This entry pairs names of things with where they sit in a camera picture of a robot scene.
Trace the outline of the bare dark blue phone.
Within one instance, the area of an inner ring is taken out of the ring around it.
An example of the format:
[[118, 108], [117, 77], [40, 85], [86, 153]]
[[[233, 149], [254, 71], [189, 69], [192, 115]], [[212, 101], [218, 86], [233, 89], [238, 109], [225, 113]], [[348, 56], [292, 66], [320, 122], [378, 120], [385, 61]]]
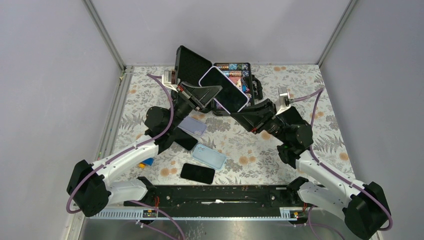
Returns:
[[187, 151], [191, 151], [197, 144], [198, 140], [193, 136], [189, 135], [185, 131], [177, 128], [174, 132], [175, 140], [174, 142], [183, 147]]

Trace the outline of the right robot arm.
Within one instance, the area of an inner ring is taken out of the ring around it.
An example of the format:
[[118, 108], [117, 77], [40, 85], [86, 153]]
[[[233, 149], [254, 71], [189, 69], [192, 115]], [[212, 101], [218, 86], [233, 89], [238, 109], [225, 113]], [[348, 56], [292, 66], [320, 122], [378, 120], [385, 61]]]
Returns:
[[377, 231], [393, 227], [393, 218], [383, 188], [376, 182], [364, 183], [325, 164], [315, 155], [312, 125], [293, 106], [277, 110], [265, 101], [231, 113], [248, 132], [263, 131], [282, 142], [277, 146], [280, 160], [298, 169], [320, 185], [298, 177], [288, 185], [287, 201], [293, 206], [303, 202], [319, 207], [344, 221], [347, 228], [362, 240]]

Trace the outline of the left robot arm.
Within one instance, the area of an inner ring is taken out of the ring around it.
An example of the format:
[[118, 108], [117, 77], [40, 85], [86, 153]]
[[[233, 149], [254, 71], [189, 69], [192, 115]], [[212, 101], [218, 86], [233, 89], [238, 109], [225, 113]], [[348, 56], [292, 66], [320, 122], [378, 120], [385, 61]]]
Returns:
[[170, 90], [156, 81], [169, 101], [170, 107], [151, 107], [146, 115], [147, 131], [139, 139], [93, 163], [79, 161], [73, 168], [66, 191], [69, 214], [83, 212], [92, 217], [106, 206], [126, 201], [139, 201], [148, 206], [155, 200], [155, 192], [142, 180], [117, 181], [126, 170], [149, 158], [155, 158], [173, 143], [191, 150], [197, 139], [179, 128], [192, 110], [205, 107], [222, 90], [219, 85], [194, 86], [182, 82], [174, 89], [179, 96], [176, 103]]

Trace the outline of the black poker chip case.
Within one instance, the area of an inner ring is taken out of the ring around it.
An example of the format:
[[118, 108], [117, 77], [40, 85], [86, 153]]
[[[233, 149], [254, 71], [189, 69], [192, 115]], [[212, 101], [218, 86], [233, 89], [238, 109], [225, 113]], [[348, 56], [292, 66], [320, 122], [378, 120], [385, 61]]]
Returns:
[[[241, 77], [240, 89], [248, 96], [249, 101], [245, 107], [256, 105], [256, 100], [263, 98], [262, 86], [259, 80], [255, 79], [251, 73], [251, 65], [248, 62], [217, 62], [210, 60], [195, 53], [187, 47], [181, 45], [176, 51], [176, 60], [174, 70], [180, 83], [187, 82], [194, 86], [200, 86], [200, 78], [212, 67], [216, 66], [227, 77]], [[216, 116], [230, 116], [221, 105], [214, 99], [209, 105], [201, 110], [202, 113], [213, 112]]]

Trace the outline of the phone in light blue case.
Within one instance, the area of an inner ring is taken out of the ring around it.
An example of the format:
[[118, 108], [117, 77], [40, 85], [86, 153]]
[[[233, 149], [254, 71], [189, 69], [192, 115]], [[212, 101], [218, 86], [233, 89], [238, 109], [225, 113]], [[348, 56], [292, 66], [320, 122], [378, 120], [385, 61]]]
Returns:
[[227, 161], [227, 157], [224, 154], [202, 144], [197, 144], [194, 147], [191, 156], [195, 160], [218, 171], [224, 167]]

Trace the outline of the red playing card box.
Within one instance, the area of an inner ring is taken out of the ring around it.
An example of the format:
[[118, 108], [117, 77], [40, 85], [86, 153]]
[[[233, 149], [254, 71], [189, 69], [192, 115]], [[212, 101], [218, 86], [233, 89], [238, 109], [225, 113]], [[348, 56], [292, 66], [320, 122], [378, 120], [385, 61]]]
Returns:
[[230, 77], [229, 78], [236, 86], [238, 86], [239, 88], [242, 85], [242, 78], [240, 76], [235, 76], [235, 77]]

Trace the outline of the floral table mat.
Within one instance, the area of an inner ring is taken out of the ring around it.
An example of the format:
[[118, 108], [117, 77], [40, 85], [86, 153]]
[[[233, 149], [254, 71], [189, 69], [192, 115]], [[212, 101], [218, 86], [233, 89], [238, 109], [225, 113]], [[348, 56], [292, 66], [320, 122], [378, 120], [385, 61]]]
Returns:
[[[131, 77], [123, 114], [113, 151], [117, 153], [139, 139], [145, 132], [144, 124], [150, 107], [169, 107], [164, 91], [151, 79], [159, 76], [166, 66], [137, 66]], [[263, 97], [276, 101], [278, 87], [286, 87], [292, 104], [302, 118], [312, 123], [313, 152], [328, 166], [354, 177], [348, 152], [338, 126], [328, 93], [315, 92], [325, 87], [317, 65], [252, 65], [251, 72], [262, 84]], [[199, 143], [227, 157], [221, 170], [217, 170], [213, 182], [216, 185], [273, 185], [288, 184], [305, 173], [284, 164], [277, 151], [280, 141], [263, 131], [247, 132], [229, 116], [191, 112], [191, 117], [206, 124], [207, 129]], [[198, 165], [192, 154], [174, 143], [154, 159], [152, 166], [137, 165], [118, 177], [129, 181], [146, 177], [155, 185], [187, 185], [180, 177], [185, 163]]]

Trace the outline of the colourful toy brick stack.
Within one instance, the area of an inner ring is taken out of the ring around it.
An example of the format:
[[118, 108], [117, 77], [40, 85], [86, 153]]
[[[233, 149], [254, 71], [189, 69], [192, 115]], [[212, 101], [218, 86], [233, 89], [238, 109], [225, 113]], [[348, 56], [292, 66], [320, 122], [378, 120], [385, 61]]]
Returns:
[[141, 169], [144, 169], [145, 167], [150, 167], [152, 166], [154, 163], [154, 159], [153, 158], [148, 158], [142, 162], [140, 162], [137, 166]]

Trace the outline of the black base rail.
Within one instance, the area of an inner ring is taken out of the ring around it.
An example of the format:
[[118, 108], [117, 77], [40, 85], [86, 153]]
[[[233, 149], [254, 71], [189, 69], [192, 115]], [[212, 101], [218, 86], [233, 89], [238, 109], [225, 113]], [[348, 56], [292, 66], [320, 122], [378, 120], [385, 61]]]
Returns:
[[286, 185], [156, 185], [139, 201], [173, 218], [272, 218], [281, 210], [303, 211], [304, 203]]

